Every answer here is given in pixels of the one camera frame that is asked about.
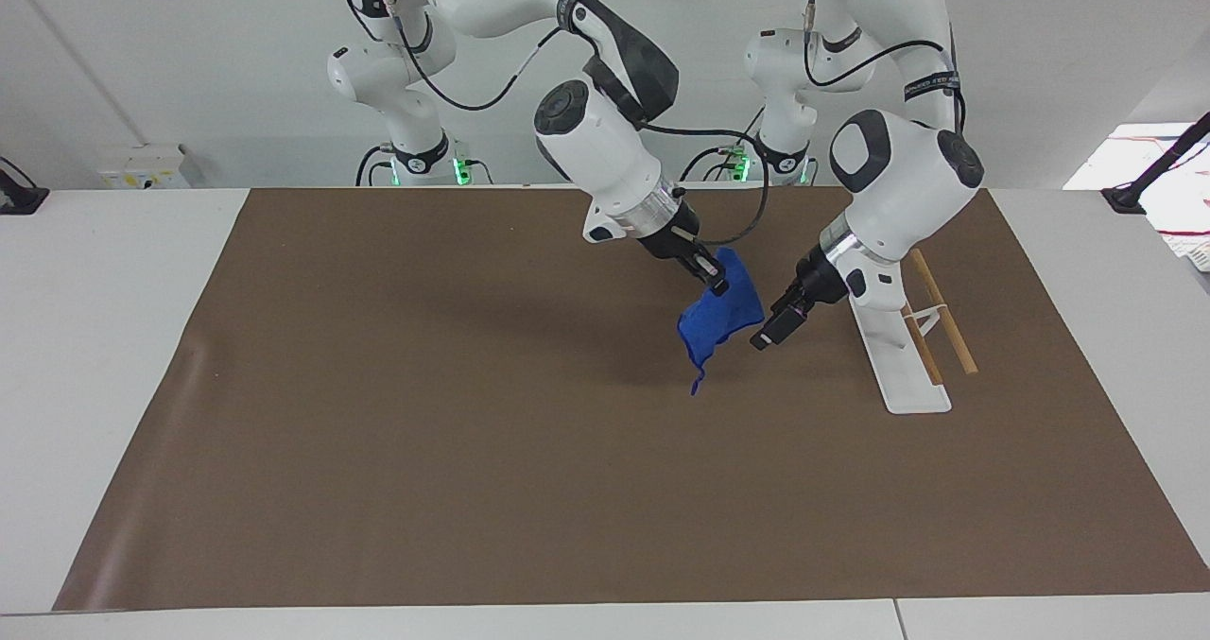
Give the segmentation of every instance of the white robot link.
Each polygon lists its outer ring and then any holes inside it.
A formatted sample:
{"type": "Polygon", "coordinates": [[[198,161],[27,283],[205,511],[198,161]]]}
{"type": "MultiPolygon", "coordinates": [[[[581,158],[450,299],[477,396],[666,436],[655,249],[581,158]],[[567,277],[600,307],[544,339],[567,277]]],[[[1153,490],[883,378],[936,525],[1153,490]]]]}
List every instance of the white robot link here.
{"type": "Polygon", "coordinates": [[[584,240],[639,240],[655,258],[678,260],[716,294],[726,292],[726,270],[697,238],[701,223],[684,189],[666,178],[639,139],[636,127],[673,105],[680,80],[647,36],[599,0],[347,1],[378,42],[334,54],[333,85],[384,110],[405,165],[414,158],[430,165],[448,144],[432,102],[407,87],[453,63],[451,31],[502,36],[555,19],[563,31],[587,40],[594,53],[584,75],[552,90],[535,115],[543,156],[592,196],[584,240]]]}
{"type": "Polygon", "coordinates": [[[872,63],[892,56],[906,80],[909,119],[864,110],[836,132],[830,165],[853,204],[819,237],[772,318],[751,344],[782,344],[819,302],[845,296],[862,309],[906,305],[899,264],[953,219],[984,179],[962,137],[966,109],[945,0],[805,0],[802,31],[761,33],[747,63],[765,92],[760,140],[776,183],[801,174],[816,123],[807,93],[855,92],[872,63]]]}

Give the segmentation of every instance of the green light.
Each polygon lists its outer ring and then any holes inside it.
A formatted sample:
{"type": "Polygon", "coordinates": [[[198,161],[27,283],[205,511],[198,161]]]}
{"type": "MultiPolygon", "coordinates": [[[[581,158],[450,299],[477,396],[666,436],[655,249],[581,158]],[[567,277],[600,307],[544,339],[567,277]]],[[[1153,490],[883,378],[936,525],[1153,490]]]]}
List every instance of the green light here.
{"type": "Polygon", "coordinates": [[[466,162],[460,161],[457,157],[454,157],[454,175],[457,178],[459,186],[471,184],[471,171],[467,169],[466,162]]]}

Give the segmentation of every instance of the black pole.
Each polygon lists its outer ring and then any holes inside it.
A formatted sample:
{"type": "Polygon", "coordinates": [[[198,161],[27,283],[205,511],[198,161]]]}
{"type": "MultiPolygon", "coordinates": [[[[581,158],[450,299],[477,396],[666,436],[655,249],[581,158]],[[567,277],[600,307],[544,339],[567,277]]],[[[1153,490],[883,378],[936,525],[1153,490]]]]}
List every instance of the black pole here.
{"type": "Polygon", "coordinates": [[[1146,214],[1147,212],[1139,204],[1142,192],[1147,191],[1151,184],[1156,183],[1156,179],[1162,178],[1168,171],[1171,171],[1176,161],[1180,161],[1185,154],[1188,154],[1208,133],[1210,133],[1210,114],[1202,115],[1202,120],[1193,123],[1193,127],[1187,128],[1180,139],[1176,139],[1176,144],[1171,149],[1168,149],[1168,152],[1159,161],[1154,161],[1152,166],[1147,167],[1147,171],[1134,180],[1130,186],[1107,188],[1101,191],[1101,195],[1105,196],[1106,201],[1110,201],[1111,208],[1119,214],[1146,214]]]}
{"type": "Polygon", "coordinates": [[[34,214],[50,195],[46,188],[21,186],[5,171],[0,171],[0,192],[11,201],[8,206],[0,206],[0,214],[34,214]]]}

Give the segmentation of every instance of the blue towel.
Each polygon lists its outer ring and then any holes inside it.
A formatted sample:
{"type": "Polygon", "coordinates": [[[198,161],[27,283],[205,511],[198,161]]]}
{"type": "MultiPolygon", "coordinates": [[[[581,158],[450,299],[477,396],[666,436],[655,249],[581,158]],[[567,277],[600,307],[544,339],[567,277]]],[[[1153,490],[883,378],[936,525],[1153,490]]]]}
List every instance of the blue towel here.
{"type": "Polygon", "coordinates": [[[753,286],[753,279],[748,276],[739,255],[734,249],[719,248],[715,256],[727,270],[727,283],[731,288],[727,288],[722,296],[715,296],[713,292],[707,290],[697,304],[685,310],[676,324],[688,350],[688,357],[699,373],[693,381],[692,396],[697,396],[698,387],[705,380],[705,361],[714,356],[714,347],[726,342],[731,335],[745,327],[765,321],[765,305],[761,305],[756,287],[753,286]]]}

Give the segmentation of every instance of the wooden dowel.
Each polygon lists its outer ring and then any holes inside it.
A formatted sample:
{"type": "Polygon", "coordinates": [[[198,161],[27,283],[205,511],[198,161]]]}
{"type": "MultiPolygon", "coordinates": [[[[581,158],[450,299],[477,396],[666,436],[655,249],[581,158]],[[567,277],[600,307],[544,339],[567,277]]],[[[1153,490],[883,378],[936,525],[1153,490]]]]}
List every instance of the wooden dowel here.
{"type": "Polygon", "coordinates": [[[934,305],[941,305],[941,327],[945,329],[947,338],[950,338],[950,344],[953,344],[953,351],[958,356],[963,371],[966,374],[978,374],[979,365],[975,364],[975,357],[970,354],[967,341],[962,338],[962,330],[958,330],[958,322],[953,321],[953,313],[950,312],[949,305],[945,304],[945,296],[941,296],[941,287],[937,286],[937,279],[933,278],[933,272],[928,269],[928,261],[924,261],[923,253],[920,249],[912,248],[911,261],[916,265],[916,271],[920,272],[921,278],[924,278],[924,288],[928,290],[929,300],[934,305]]]}
{"type": "Polygon", "coordinates": [[[908,322],[908,333],[911,334],[911,341],[916,342],[916,351],[920,352],[920,361],[924,361],[924,369],[928,371],[928,377],[933,381],[933,386],[938,387],[944,385],[941,380],[941,369],[937,365],[937,359],[933,357],[933,351],[929,350],[928,342],[924,341],[924,334],[920,330],[920,322],[912,317],[911,305],[904,305],[903,309],[904,321],[908,322]]]}

